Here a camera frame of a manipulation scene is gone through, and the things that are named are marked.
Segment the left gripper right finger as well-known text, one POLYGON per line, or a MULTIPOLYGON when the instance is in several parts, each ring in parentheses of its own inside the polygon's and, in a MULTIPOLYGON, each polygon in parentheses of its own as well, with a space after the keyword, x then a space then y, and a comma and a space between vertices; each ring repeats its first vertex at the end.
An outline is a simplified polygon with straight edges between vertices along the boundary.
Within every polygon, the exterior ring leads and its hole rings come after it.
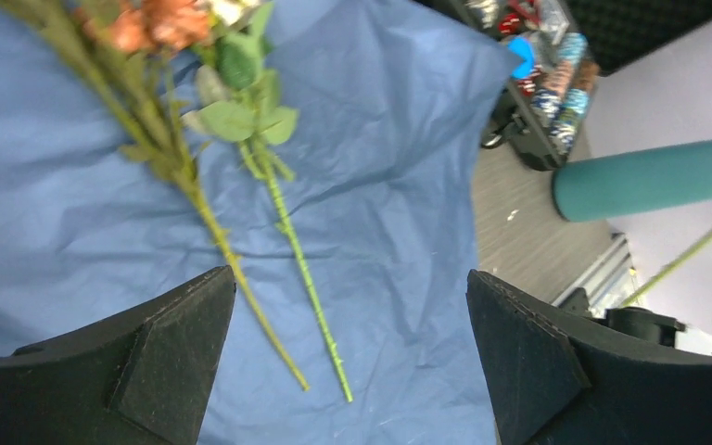
POLYGON ((618 332, 482 271, 467 307, 503 444, 712 444, 712 356, 618 332))

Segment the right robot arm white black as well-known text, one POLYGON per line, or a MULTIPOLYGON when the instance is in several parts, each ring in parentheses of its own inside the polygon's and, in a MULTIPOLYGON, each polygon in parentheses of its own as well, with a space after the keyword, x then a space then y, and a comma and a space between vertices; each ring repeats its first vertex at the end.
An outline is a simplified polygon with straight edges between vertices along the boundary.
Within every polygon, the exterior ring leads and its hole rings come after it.
POLYGON ((590 318, 631 337, 677 350, 712 357, 712 334, 674 317, 655 313, 641 306, 619 309, 626 288, 601 294, 588 294, 583 286, 560 296, 553 306, 590 318))

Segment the dark blue wrapping paper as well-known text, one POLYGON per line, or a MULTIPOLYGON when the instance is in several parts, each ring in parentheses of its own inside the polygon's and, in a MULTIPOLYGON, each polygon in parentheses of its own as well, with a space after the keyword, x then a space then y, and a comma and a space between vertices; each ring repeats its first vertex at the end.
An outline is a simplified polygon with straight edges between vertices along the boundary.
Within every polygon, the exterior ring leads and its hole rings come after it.
MULTIPOLYGON (((512 56, 410 1, 279 1, 282 190, 353 402, 346 402, 266 187, 237 151, 199 162, 213 211, 302 390, 240 299, 203 444, 492 444, 465 299, 471 178, 512 56)), ((0 356, 220 265, 184 196, 124 159, 126 137, 47 44, 0 10, 0 356)))

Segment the brown rose stem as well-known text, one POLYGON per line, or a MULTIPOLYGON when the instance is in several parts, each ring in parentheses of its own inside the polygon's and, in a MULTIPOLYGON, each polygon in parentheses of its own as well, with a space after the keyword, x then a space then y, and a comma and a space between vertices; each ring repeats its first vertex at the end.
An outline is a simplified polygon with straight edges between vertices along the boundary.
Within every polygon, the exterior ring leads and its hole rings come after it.
POLYGON ((129 135, 120 146, 182 192, 210 231, 262 330, 303 390, 310 385, 259 304, 226 228, 206 195, 183 115, 200 107, 194 85, 201 65, 195 44, 212 42, 206 1, 0 1, 101 98, 129 135))

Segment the pink rose stem with bud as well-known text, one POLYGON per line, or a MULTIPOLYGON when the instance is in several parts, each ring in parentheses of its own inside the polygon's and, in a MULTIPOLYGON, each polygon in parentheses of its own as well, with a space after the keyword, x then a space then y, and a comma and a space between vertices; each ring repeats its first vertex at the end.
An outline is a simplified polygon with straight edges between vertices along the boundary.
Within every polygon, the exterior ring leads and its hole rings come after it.
POLYGON ((665 280, 672 273, 676 272, 684 263, 691 260, 701 252, 706 246, 712 243, 712 227, 690 246, 682 251, 674 260, 662 267, 657 274, 648 279, 633 294, 622 300, 617 306, 619 309, 628 308, 634 305, 641 297, 647 294, 653 287, 665 280))

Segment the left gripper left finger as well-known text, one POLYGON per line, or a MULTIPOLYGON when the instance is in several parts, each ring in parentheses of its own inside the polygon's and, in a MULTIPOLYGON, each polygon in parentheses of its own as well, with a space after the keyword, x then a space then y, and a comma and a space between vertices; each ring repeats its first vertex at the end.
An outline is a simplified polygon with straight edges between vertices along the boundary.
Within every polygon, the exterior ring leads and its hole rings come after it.
POLYGON ((213 268, 0 357, 0 444, 193 444, 235 305, 213 268))

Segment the pale pink double rose stem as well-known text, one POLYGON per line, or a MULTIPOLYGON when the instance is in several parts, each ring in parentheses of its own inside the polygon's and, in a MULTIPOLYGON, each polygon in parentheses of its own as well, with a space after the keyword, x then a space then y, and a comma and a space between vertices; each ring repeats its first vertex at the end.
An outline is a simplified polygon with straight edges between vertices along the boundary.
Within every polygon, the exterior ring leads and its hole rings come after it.
POLYGON ((350 382, 337 351, 313 282, 310 265, 281 190, 281 181, 295 173, 276 154, 299 123, 299 111, 282 103, 278 71, 266 65, 273 47, 266 35, 273 15, 272 1, 206 1, 211 44, 194 44, 201 65, 194 85, 200 107, 182 120, 191 129, 231 143, 252 177, 266 185, 275 207, 277 230, 286 237, 310 298, 337 380, 346 401, 353 400, 350 382))

